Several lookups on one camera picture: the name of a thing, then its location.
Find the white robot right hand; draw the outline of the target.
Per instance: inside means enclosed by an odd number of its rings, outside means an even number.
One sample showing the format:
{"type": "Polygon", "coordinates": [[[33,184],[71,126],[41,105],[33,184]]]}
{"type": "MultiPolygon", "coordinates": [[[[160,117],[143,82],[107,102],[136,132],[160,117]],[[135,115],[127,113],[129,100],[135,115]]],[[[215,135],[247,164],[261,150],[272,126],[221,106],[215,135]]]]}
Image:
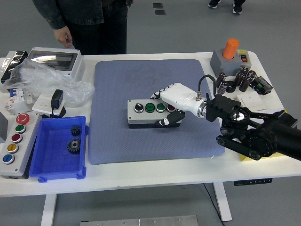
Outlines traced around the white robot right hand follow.
{"type": "Polygon", "coordinates": [[[207,99],[201,97],[201,92],[195,92],[181,83],[174,83],[168,87],[155,92],[152,99],[161,99],[163,102],[173,106],[175,110],[167,117],[157,121],[159,127],[171,127],[185,117],[189,111],[196,117],[205,118],[207,99]]]}

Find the person's hand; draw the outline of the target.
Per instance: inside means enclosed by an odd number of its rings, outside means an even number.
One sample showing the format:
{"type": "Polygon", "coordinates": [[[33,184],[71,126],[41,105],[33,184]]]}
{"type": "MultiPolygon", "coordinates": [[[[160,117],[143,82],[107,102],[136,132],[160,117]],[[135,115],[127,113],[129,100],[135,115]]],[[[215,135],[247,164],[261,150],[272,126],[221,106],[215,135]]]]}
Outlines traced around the person's hand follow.
{"type": "Polygon", "coordinates": [[[65,48],[72,47],[72,36],[67,26],[61,29],[54,29],[54,36],[65,48]]]}

